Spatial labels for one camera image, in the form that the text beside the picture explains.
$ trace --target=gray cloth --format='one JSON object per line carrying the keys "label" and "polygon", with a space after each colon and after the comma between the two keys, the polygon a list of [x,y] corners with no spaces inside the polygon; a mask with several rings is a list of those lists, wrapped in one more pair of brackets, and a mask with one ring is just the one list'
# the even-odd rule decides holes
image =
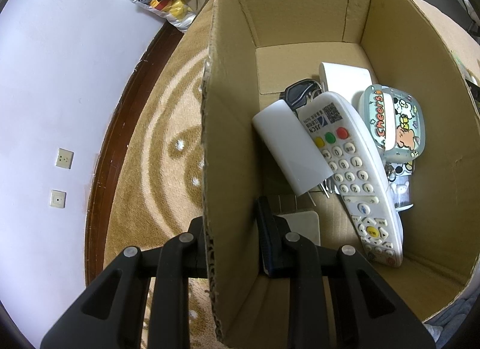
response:
{"label": "gray cloth", "polygon": [[452,338],[480,294],[477,289],[468,299],[457,299],[447,309],[427,321],[426,329],[434,337],[437,349]]}

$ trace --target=red button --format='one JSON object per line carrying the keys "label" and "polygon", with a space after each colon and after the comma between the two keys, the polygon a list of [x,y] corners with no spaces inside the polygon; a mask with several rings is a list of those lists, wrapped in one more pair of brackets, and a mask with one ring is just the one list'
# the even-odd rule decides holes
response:
{"label": "red button", "polygon": [[349,137],[349,132],[344,127],[340,127],[337,128],[337,136],[340,139],[346,139]]}

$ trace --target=yellow button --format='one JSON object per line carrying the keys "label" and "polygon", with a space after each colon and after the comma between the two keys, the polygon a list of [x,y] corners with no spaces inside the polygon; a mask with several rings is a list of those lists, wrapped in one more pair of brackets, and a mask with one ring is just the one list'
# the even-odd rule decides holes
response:
{"label": "yellow button", "polygon": [[325,145],[325,142],[322,138],[315,138],[315,144],[318,148],[322,148]]}
{"label": "yellow button", "polygon": [[380,233],[375,227],[368,226],[366,228],[366,231],[370,234],[370,236],[373,236],[374,238],[378,238],[380,236]]}

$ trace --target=white wall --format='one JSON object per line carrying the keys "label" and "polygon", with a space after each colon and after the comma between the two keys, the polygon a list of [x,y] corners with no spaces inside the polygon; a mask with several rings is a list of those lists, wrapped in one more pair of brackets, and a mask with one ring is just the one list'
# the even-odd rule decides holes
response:
{"label": "white wall", "polygon": [[[128,0],[9,0],[0,13],[0,299],[36,347],[85,288],[95,162],[162,23]],[[71,170],[54,165],[60,147]]]}

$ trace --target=plastic bag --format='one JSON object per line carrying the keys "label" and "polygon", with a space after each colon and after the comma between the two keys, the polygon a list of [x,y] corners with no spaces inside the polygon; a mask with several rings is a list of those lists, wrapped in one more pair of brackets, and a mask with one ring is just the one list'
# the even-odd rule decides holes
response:
{"label": "plastic bag", "polygon": [[195,18],[193,10],[184,0],[130,0],[143,9],[166,18],[179,31],[185,33]]}

